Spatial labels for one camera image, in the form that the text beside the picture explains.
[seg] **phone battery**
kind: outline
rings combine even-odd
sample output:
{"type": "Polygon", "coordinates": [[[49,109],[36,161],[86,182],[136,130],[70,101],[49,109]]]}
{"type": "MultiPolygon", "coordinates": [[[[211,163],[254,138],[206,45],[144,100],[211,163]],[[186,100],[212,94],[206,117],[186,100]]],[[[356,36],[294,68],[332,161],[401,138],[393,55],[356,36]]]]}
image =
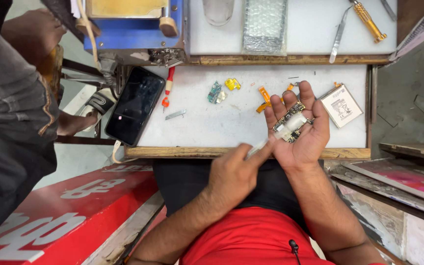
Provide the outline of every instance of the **phone battery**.
{"type": "Polygon", "coordinates": [[[321,96],[320,99],[338,129],[364,113],[343,83],[321,96]]]}

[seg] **bubble wrap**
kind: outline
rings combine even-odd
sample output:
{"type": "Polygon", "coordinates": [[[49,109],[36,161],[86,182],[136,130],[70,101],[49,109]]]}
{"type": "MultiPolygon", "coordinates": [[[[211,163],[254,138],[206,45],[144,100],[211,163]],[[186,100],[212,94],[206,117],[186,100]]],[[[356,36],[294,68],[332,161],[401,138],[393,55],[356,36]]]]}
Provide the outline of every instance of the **bubble wrap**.
{"type": "Polygon", "coordinates": [[[286,56],[288,0],[246,0],[243,53],[286,56]]]}

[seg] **forearm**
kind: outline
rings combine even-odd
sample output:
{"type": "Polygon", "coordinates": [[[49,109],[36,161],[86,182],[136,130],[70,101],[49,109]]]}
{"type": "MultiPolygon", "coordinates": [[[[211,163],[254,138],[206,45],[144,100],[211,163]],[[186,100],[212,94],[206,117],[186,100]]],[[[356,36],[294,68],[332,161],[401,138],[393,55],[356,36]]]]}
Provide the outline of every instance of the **forearm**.
{"type": "Polygon", "coordinates": [[[289,172],[287,177],[305,222],[324,252],[355,247],[368,240],[358,219],[338,197],[317,163],[302,171],[289,172]]]}
{"type": "Polygon", "coordinates": [[[205,188],[194,200],[167,218],[140,242],[129,265],[145,261],[173,264],[191,242],[230,210],[205,188]]]}

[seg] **smartphone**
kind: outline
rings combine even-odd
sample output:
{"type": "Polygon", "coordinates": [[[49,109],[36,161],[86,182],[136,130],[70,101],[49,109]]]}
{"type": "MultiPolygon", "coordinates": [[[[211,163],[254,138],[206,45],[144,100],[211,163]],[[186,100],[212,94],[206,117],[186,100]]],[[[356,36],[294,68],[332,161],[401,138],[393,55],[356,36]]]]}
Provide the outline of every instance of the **smartphone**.
{"type": "Polygon", "coordinates": [[[107,122],[106,134],[128,146],[137,146],[165,84],[162,77],[134,67],[107,122]]]}

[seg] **hand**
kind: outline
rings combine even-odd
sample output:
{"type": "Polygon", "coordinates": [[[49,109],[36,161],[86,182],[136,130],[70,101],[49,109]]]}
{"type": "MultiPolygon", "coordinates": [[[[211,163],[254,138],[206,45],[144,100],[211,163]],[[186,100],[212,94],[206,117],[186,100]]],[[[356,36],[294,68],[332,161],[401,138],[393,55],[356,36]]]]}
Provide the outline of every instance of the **hand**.
{"type": "Polygon", "coordinates": [[[24,15],[4,21],[1,35],[26,59],[38,66],[66,33],[48,9],[29,10],[24,15]]]}
{"type": "Polygon", "coordinates": [[[218,209],[228,212],[235,208],[256,187],[258,169],[271,155],[273,143],[268,142],[245,160],[251,148],[251,145],[242,143],[212,162],[209,184],[205,189],[218,209]]]}
{"type": "MultiPolygon", "coordinates": [[[[300,82],[299,90],[301,102],[305,105],[305,110],[303,110],[302,114],[309,119],[315,118],[315,121],[313,125],[306,123],[300,128],[301,135],[294,143],[285,142],[283,139],[278,139],[275,143],[274,157],[287,174],[291,174],[296,170],[314,167],[330,139],[328,113],[323,107],[321,100],[315,101],[312,87],[307,81],[300,82]]],[[[298,101],[292,91],[285,91],[283,99],[284,104],[279,96],[271,96],[272,108],[267,107],[264,110],[270,138],[274,135],[272,130],[274,124],[298,101]]]]}

